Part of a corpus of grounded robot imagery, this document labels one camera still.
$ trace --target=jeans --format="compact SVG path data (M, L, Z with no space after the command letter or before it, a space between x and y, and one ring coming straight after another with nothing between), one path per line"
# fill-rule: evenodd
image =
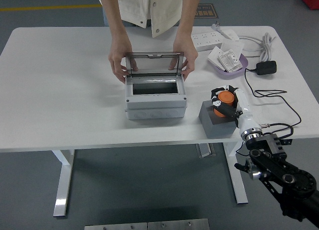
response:
M104 26L105 27L109 27L109 22L106 18L106 15L105 15L105 11L104 11L104 8L102 8L102 11L103 11L103 20L104 20ZM123 25L124 27L137 27L135 24L133 23L130 23L130 22L126 22L126 21L123 21ZM148 22L146 23L146 27L150 27L151 26L151 20L149 19Z

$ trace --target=gray electrical box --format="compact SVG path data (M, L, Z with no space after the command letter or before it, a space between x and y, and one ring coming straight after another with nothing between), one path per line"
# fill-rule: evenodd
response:
M133 52L126 55L130 73L125 83L128 119L183 117L186 92L182 52Z

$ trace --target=transparent lid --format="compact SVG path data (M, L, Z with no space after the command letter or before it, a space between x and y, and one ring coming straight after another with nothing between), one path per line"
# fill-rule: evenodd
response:
M126 68L131 76L177 76L183 52L131 52L126 54Z

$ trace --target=hand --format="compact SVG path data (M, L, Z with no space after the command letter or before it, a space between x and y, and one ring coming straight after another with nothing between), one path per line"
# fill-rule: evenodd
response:
M125 84L125 76L130 73L125 66L121 65L121 60L126 53L132 52L132 45L126 33L116 35L112 38L112 45L109 54L113 74Z
M177 33L173 44L173 51L184 52L184 57L186 58L186 60L184 61L182 68L186 68L181 73L183 74L183 78L185 80L187 76L195 70L195 60L198 57L198 53L196 51L196 48L194 47L191 36L188 34ZM169 69L172 70L175 67L176 62L176 59L172 59Z

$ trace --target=metal plate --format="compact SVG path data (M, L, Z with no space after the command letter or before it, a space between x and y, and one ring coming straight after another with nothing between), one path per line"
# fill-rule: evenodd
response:
M85 226L84 230L209 230L208 219Z
M84 230L148 230L148 223L85 226Z
M208 219L149 223L148 230L209 230Z

